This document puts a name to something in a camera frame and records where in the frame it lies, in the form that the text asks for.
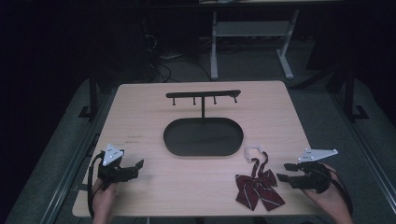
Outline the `black hook stand with tray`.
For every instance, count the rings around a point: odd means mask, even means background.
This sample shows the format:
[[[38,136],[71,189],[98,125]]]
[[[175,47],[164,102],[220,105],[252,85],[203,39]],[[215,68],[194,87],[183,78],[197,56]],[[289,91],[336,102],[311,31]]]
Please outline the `black hook stand with tray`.
[[[194,105],[201,99],[201,116],[199,118],[175,119],[163,131],[166,148],[180,157],[224,157],[233,155],[239,150],[244,140],[241,126],[232,119],[210,118],[205,115],[205,99],[212,98],[216,104],[217,97],[236,98],[240,90],[228,91],[193,91],[168,92],[166,98],[176,104],[178,98],[191,98]]]

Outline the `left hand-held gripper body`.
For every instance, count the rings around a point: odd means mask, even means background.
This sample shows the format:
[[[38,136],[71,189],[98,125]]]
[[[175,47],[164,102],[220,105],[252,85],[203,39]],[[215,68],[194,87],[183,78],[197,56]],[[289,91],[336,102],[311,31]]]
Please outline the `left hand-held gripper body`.
[[[122,149],[117,149],[110,144],[107,145],[103,160],[99,164],[97,175],[103,181],[102,190],[107,189],[112,183],[123,182],[123,172],[130,171],[120,167],[123,155],[124,151]]]

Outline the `person's right hand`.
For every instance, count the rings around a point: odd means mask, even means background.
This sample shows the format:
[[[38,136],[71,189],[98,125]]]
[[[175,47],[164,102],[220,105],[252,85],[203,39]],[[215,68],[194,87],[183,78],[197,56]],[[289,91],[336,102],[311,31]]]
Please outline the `person's right hand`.
[[[353,219],[348,212],[347,203],[335,185],[316,194],[313,190],[303,189],[303,193],[322,211],[324,211],[334,224],[353,224]]]

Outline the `black metal stand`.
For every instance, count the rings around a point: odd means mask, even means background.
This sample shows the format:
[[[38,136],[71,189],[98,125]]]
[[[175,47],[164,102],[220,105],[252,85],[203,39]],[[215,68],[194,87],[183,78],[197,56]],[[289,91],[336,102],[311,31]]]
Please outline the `black metal stand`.
[[[361,105],[354,105],[354,75],[352,66],[349,63],[345,65],[344,112],[351,122],[356,119],[368,119],[364,108]]]
[[[92,69],[89,76],[89,100],[89,104],[81,108],[78,116],[93,121],[98,111],[97,74],[95,68]]]

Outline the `person's left hand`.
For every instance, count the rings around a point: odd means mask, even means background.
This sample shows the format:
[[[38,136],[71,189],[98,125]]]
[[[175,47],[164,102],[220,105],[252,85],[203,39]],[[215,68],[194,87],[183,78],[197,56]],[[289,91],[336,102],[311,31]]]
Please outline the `person's left hand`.
[[[92,187],[95,195],[92,199],[94,212],[92,224],[110,224],[113,218],[113,205],[116,200],[117,184],[112,183],[107,189],[102,190],[103,181],[97,179]]]

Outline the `white metal desk frame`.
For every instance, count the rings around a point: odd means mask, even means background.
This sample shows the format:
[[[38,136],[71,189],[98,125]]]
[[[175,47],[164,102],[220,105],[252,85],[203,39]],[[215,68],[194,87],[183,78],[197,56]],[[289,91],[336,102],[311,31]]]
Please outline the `white metal desk frame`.
[[[299,16],[299,9],[295,9],[288,21],[218,21],[217,12],[213,13],[211,51],[210,51],[210,78],[219,78],[217,39],[219,37],[284,37],[284,43],[276,50],[286,79],[294,79],[287,60],[287,50]]]

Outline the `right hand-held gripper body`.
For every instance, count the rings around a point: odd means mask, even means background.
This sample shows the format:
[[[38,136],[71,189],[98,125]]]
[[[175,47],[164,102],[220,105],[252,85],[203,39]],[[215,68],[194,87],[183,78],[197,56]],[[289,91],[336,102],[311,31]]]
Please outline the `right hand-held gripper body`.
[[[337,154],[337,149],[306,148],[292,168],[295,172],[304,172],[304,175],[294,176],[291,186],[294,189],[313,189],[316,193],[324,192],[330,186],[332,178],[330,171],[318,161]]]

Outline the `dark red striped bow tie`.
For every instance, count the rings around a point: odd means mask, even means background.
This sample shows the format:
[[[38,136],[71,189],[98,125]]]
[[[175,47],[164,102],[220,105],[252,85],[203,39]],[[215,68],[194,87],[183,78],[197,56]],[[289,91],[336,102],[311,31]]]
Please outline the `dark red striped bow tie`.
[[[268,154],[261,146],[249,145],[245,147],[245,157],[253,162],[250,175],[236,175],[235,183],[238,188],[236,201],[251,211],[256,209],[258,202],[262,202],[267,211],[272,211],[285,204],[282,197],[274,190],[277,181],[274,173],[265,166],[269,161]]]

